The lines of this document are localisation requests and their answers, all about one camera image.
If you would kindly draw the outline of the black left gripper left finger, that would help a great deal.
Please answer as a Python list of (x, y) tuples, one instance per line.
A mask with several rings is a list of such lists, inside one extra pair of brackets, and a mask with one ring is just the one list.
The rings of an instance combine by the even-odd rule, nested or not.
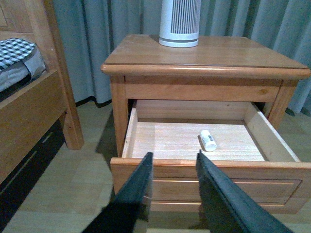
[(113, 200), (83, 230), (85, 233), (145, 233), (152, 197), (153, 153), (142, 158)]

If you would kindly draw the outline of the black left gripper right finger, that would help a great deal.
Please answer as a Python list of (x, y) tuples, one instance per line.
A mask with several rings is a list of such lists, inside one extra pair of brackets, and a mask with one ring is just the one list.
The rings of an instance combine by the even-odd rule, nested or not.
[(212, 233), (291, 233), (260, 207), (200, 151), (196, 159), (199, 193)]

